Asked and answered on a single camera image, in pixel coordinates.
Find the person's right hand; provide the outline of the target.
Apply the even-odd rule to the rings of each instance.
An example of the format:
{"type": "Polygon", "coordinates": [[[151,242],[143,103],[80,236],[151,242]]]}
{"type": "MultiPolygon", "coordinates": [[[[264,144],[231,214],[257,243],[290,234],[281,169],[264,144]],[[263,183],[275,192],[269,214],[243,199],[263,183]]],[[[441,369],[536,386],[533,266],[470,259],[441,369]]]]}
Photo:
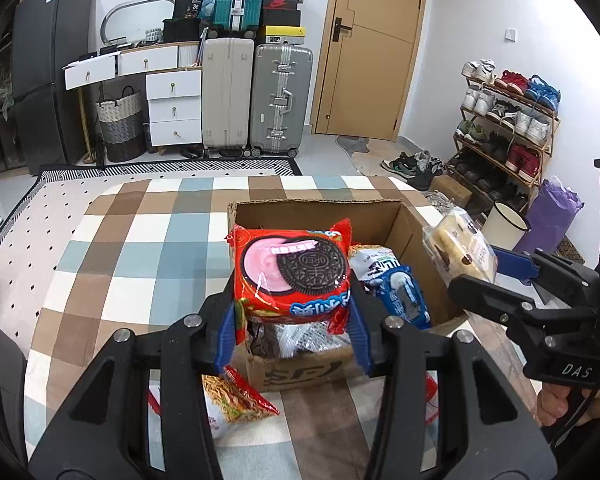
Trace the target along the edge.
{"type": "MultiPolygon", "coordinates": [[[[558,419],[565,416],[568,411],[568,394],[570,388],[552,384],[543,384],[536,400],[536,417],[541,426],[553,426],[558,419]]],[[[600,391],[592,404],[577,422],[577,426],[582,426],[593,419],[600,418],[600,391]]]]}

